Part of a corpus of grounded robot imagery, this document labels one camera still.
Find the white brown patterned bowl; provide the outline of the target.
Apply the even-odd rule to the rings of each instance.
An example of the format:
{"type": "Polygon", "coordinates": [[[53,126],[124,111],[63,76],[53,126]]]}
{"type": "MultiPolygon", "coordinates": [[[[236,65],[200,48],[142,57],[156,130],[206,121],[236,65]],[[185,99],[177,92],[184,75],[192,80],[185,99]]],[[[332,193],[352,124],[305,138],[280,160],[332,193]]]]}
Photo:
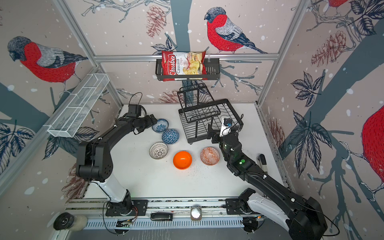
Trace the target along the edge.
{"type": "Polygon", "coordinates": [[[164,158],[168,154],[169,148],[167,144],[163,142],[157,142],[153,144],[149,149],[150,157],[159,160],[164,158]]]}

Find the small black box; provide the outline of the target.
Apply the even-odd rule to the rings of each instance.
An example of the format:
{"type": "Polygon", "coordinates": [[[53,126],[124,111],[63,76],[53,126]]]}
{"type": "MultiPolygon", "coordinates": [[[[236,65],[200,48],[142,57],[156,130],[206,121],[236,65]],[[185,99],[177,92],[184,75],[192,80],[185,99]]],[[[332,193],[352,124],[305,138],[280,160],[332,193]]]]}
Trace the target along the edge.
{"type": "Polygon", "coordinates": [[[172,221],[173,214],[172,213],[152,213],[150,216],[151,221],[154,222],[163,222],[163,221],[172,221]]]}

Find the silver round button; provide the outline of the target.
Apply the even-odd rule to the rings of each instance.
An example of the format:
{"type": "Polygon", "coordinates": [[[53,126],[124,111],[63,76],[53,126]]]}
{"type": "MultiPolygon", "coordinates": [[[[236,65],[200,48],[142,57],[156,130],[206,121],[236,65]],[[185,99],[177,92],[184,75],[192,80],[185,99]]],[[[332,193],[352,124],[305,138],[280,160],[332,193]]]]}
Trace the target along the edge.
{"type": "Polygon", "coordinates": [[[191,220],[192,221],[200,221],[203,217],[202,208],[201,207],[191,207],[191,220]]]}

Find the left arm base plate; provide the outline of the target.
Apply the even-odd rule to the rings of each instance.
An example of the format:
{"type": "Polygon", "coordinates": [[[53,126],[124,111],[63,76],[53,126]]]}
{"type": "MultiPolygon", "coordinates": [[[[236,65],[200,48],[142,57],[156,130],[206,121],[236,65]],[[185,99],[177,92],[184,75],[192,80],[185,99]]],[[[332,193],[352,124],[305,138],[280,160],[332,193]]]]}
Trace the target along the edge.
{"type": "Polygon", "coordinates": [[[130,200],[120,203],[108,202],[105,207],[107,217],[135,217],[145,216],[148,200],[130,200]]]}

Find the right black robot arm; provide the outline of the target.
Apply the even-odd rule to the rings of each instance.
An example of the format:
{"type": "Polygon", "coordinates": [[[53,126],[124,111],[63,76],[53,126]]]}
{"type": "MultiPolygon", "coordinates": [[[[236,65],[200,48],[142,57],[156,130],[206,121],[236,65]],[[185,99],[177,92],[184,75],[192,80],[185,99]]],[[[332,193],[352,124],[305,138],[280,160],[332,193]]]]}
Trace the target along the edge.
{"type": "Polygon", "coordinates": [[[244,213],[256,212],[284,228],[293,240],[320,240],[328,225],[321,205],[292,192],[269,176],[242,152],[238,132],[222,136],[219,130],[209,128],[209,138],[218,143],[231,173],[256,187],[247,188],[239,202],[244,213]]]}

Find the red cassava chips bag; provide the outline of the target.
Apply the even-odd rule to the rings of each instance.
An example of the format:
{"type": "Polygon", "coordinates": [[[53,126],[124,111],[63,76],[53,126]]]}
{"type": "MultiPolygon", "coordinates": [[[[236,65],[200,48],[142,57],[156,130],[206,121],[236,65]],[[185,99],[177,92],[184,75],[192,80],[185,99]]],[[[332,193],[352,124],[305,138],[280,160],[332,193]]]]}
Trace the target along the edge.
{"type": "Polygon", "coordinates": [[[162,51],[162,76],[166,76],[163,81],[186,80],[180,78],[184,75],[205,75],[205,56],[206,52],[162,51]]]}

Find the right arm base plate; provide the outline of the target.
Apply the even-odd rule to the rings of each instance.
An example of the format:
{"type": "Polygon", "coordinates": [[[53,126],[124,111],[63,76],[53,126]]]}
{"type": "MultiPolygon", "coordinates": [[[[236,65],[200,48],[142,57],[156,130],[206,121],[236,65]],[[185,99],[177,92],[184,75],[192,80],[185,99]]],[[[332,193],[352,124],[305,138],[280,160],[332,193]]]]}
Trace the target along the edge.
{"type": "Polygon", "coordinates": [[[226,210],[227,215],[255,215],[262,216],[262,214],[258,212],[254,212],[250,209],[243,210],[240,204],[239,199],[229,198],[225,199],[225,203],[222,205],[222,208],[226,210]]]}

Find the dark blue patterned bowl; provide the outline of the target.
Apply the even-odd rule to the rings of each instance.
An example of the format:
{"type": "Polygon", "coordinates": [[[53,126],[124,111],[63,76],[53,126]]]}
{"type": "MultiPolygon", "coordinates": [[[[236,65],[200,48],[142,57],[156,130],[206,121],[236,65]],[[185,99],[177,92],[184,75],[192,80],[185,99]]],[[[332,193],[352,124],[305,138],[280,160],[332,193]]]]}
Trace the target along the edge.
{"type": "Polygon", "coordinates": [[[179,138],[180,138],[180,134],[175,129],[167,129],[162,134],[162,141],[167,145],[176,143],[179,140],[179,138]]]}

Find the black wire dish rack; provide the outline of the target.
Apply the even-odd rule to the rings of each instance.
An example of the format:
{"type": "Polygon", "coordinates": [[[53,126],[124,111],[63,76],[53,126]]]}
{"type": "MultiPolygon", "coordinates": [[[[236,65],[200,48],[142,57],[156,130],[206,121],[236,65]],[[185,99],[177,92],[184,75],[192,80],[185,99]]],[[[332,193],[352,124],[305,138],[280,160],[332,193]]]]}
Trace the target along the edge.
{"type": "Polygon", "coordinates": [[[205,84],[182,87],[177,95],[181,105],[179,116],[189,144],[208,139],[208,125],[212,125],[220,133],[221,117],[233,120],[231,131],[242,130],[242,117],[237,114],[230,101],[214,100],[205,84]]]}

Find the black round knob device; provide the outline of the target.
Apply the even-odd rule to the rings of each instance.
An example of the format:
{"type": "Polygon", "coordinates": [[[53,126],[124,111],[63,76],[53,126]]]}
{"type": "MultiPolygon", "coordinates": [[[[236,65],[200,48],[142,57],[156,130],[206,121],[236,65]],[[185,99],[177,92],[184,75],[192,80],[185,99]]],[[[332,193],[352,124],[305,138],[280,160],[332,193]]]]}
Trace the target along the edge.
{"type": "Polygon", "coordinates": [[[68,230],[68,231],[81,231],[88,222],[88,218],[84,215],[72,215],[70,213],[60,214],[54,221],[53,227],[56,231],[68,230]]]}

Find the red white patterned bowl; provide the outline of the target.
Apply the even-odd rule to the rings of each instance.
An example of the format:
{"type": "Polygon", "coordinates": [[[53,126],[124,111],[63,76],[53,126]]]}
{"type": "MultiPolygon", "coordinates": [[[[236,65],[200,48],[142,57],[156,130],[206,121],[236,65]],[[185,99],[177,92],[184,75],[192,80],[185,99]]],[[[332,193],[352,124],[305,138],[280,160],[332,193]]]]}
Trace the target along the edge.
{"type": "Polygon", "coordinates": [[[213,166],[220,161],[220,154],[215,148],[206,147],[201,151],[200,159],[205,165],[213,166]]]}

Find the black wall shelf basket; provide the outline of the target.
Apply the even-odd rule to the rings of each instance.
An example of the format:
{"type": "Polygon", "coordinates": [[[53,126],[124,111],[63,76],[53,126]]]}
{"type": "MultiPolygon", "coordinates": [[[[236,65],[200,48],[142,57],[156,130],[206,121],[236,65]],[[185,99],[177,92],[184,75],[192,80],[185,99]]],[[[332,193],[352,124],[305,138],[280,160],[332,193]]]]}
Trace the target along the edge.
{"type": "Polygon", "coordinates": [[[164,75],[164,70],[162,67],[162,60],[156,60],[156,69],[155,74],[159,81],[166,82],[168,79],[172,81],[194,81],[194,80],[218,80],[220,78],[220,59],[218,58],[208,58],[204,60],[204,65],[206,68],[205,75],[164,75]]]}

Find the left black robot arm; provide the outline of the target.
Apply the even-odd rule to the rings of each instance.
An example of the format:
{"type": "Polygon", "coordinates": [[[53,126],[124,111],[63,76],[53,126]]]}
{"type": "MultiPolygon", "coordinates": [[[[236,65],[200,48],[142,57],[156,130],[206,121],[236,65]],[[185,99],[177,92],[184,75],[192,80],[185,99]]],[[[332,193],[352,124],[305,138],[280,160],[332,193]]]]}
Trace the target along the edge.
{"type": "Polygon", "coordinates": [[[127,134],[135,135],[157,123],[154,115],[123,117],[97,139],[81,142],[77,152],[76,175],[95,183],[109,198],[109,205],[120,211],[133,209],[130,192],[113,175],[111,150],[127,134]]]}

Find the orange plastic bowl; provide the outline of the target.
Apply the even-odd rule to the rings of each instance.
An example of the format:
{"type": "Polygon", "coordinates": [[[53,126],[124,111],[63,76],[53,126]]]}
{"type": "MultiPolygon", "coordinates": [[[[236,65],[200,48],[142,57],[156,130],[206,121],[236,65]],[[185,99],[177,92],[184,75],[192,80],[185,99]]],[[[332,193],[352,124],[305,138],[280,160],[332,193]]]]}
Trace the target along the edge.
{"type": "Polygon", "coordinates": [[[193,158],[190,153],[186,151],[178,152],[174,155],[173,164],[179,170],[186,170],[192,164],[193,158]]]}

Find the blue white rimmed bowl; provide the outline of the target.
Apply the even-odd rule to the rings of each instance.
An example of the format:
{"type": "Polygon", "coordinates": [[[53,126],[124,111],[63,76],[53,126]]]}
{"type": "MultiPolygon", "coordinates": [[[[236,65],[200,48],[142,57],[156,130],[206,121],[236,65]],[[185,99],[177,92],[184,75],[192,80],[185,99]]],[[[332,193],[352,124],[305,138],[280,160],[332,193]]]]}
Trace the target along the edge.
{"type": "Polygon", "coordinates": [[[166,119],[158,119],[157,123],[152,126],[155,133],[163,133],[169,127],[169,122],[166,119]]]}

